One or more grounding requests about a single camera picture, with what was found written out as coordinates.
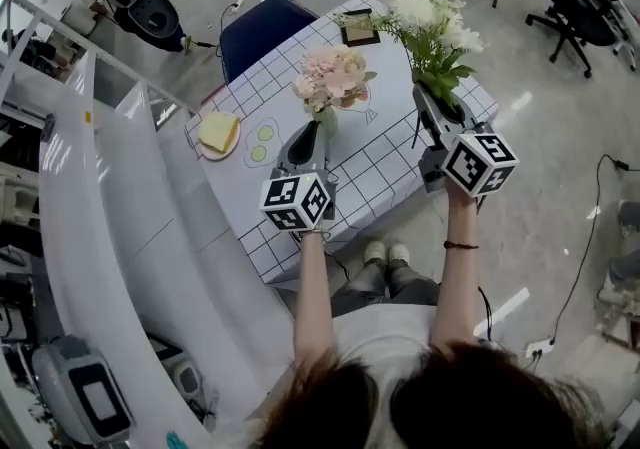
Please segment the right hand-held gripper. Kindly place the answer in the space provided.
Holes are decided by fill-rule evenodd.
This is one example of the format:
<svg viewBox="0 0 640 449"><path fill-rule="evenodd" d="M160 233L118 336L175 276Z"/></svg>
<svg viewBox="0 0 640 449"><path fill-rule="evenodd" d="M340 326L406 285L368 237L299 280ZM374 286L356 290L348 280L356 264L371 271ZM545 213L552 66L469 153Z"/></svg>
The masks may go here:
<svg viewBox="0 0 640 449"><path fill-rule="evenodd" d="M419 160L426 190L441 189L449 178L472 198L499 191L519 165L503 136L486 132L488 125L457 96L449 105L423 82L413 85L412 96L419 121L434 142Z"/></svg>

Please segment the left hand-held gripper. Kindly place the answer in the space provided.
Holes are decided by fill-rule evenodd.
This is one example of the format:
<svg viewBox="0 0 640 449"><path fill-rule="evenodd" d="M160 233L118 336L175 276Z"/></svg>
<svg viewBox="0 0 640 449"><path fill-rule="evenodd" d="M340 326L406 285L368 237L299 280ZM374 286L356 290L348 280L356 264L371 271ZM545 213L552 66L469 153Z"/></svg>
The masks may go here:
<svg viewBox="0 0 640 449"><path fill-rule="evenodd" d="M335 220L336 185L327 170L330 143L327 126L312 120L282 146L259 197L259 210L278 231L313 231Z"/></svg>

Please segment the pink flower bouquet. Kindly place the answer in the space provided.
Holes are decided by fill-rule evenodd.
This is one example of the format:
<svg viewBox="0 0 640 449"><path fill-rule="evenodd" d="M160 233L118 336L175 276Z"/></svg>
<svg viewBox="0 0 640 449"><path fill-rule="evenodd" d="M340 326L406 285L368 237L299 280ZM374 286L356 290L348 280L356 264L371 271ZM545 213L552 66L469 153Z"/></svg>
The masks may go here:
<svg viewBox="0 0 640 449"><path fill-rule="evenodd" d="M351 109L359 101L368 101L368 83L376 76L354 48L325 46L303 56L292 89L305 111L315 115L327 108Z"/></svg>

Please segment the white flower bouquet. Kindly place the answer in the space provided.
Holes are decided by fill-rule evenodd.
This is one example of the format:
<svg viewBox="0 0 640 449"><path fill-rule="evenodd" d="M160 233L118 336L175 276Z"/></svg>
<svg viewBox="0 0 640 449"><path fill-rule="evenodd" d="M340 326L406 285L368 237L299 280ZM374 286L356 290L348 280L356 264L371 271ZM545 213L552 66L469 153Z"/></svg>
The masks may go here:
<svg viewBox="0 0 640 449"><path fill-rule="evenodd" d="M345 29L390 35L405 49L412 82L426 90L445 118L461 124L465 115L453 90L474 70L459 59L485 48L480 34L464 23L465 5L464 0L390 0L380 14L344 13L337 16L337 23Z"/></svg>

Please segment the person's right forearm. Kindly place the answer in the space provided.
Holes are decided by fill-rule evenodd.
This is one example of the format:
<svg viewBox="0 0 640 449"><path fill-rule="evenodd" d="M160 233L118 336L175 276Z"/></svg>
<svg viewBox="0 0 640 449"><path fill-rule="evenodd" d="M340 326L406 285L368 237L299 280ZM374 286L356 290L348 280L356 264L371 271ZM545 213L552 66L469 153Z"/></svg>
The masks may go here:
<svg viewBox="0 0 640 449"><path fill-rule="evenodd" d="M476 201L459 186L447 182L446 240L478 245ZM439 299L430 343L449 352L456 343L473 344L478 295L478 249L446 249Z"/></svg>

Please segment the beige plate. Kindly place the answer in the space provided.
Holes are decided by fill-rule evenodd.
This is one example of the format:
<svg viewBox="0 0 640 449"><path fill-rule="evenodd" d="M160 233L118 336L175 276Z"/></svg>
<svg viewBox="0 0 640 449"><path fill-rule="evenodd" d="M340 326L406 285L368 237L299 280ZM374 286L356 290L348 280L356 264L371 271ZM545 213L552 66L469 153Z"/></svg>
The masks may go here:
<svg viewBox="0 0 640 449"><path fill-rule="evenodd" d="M223 153L223 154L214 151L213 149L205 146L204 144L201 144L199 140L198 140L198 142L201 144L203 155L209 160L217 161L217 160L224 159L226 156L228 156L235 149L235 147L237 145L237 142L239 141L239 136L240 136L240 124L239 124L239 127L238 127L238 131L236 133L236 136L234 138L234 141L232 142L229 150L226 153Z"/></svg>

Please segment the blue chair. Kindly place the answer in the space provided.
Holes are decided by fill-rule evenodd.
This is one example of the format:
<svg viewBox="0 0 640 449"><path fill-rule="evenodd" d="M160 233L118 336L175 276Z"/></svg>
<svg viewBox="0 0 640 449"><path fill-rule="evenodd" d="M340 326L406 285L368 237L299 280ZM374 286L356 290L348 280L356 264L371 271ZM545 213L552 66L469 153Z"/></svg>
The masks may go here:
<svg viewBox="0 0 640 449"><path fill-rule="evenodd" d="M264 0L225 27L219 47L225 83L318 19L291 0Z"/></svg>

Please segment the black office chair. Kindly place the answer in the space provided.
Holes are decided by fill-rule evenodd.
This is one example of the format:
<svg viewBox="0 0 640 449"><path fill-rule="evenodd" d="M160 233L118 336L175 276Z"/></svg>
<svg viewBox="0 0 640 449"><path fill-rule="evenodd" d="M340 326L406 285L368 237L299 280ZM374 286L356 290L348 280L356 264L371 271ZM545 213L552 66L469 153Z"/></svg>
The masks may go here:
<svg viewBox="0 0 640 449"><path fill-rule="evenodd" d="M610 47L617 41L616 33L608 15L613 11L617 0L550 0L551 5L543 16L529 13L525 24L535 23L554 30L559 40L549 61L554 63L563 48L570 44L585 66L584 77L592 77L592 67L583 47L587 44L596 47Z"/></svg>

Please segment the white office chair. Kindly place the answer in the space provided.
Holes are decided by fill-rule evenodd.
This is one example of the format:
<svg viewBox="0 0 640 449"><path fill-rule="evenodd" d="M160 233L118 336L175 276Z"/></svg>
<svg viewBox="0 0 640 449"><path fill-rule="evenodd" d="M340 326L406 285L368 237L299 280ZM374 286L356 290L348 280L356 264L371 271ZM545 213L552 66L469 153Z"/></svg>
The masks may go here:
<svg viewBox="0 0 640 449"><path fill-rule="evenodd" d="M616 20L620 24L618 40L612 52L615 56L625 57L630 70L635 72L640 63L640 23L622 0L613 1L612 6Z"/></svg>

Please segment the person's white shirt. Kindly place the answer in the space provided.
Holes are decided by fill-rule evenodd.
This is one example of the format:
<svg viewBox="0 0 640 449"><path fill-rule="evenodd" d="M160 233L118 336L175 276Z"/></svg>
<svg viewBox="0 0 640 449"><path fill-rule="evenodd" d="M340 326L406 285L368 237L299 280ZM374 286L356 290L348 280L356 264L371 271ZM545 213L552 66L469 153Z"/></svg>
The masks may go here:
<svg viewBox="0 0 640 449"><path fill-rule="evenodd" d="M292 368L228 449L398 449L386 408L427 342L433 306L382 303L333 320L325 345L294 346Z"/></svg>

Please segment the black framed tablet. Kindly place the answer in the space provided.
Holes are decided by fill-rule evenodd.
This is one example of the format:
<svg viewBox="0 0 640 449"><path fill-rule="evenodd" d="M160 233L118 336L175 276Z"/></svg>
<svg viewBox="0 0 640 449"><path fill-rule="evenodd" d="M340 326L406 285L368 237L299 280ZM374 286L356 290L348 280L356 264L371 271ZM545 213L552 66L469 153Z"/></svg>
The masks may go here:
<svg viewBox="0 0 640 449"><path fill-rule="evenodd" d="M155 355L161 362L180 357L183 354L183 350L172 342L150 332L146 332L145 335Z"/></svg>

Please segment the small grey device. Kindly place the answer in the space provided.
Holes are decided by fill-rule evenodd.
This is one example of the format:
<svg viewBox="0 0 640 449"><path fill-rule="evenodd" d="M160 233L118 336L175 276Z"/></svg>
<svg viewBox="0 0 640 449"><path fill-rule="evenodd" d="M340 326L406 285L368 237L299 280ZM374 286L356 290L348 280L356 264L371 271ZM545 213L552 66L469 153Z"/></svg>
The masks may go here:
<svg viewBox="0 0 640 449"><path fill-rule="evenodd" d="M171 372L172 381L186 401L196 399L202 392L202 379L191 360L183 360Z"/></svg>

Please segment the wooden stool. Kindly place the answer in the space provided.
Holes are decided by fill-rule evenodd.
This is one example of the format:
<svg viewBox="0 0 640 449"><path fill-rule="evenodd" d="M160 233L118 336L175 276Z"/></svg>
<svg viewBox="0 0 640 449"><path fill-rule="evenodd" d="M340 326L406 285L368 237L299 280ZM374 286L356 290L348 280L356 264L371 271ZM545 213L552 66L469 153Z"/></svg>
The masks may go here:
<svg viewBox="0 0 640 449"><path fill-rule="evenodd" d="M603 338L640 355L640 282L616 283L607 278L598 299L604 307L599 328Z"/></svg>

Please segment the grey device with black screen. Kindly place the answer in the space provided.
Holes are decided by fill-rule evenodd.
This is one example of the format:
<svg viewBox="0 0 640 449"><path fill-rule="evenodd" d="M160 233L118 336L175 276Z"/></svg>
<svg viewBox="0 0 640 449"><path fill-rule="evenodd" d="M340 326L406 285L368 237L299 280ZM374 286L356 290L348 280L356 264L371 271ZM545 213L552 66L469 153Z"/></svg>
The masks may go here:
<svg viewBox="0 0 640 449"><path fill-rule="evenodd" d="M35 349L31 363L44 402L72 440L83 445L128 440L135 422L99 350L67 335Z"/></svg>

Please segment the dark picture frame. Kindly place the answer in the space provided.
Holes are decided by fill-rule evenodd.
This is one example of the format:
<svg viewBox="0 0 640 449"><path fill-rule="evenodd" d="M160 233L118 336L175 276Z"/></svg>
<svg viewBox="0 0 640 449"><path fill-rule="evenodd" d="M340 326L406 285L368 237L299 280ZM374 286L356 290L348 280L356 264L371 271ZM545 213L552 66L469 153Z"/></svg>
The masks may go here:
<svg viewBox="0 0 640 449"><path fill-rule="evenodd" d="M371 8L347 11L340 15L342 43L348 47L378 44L379 32L371 27Z"/></svg>

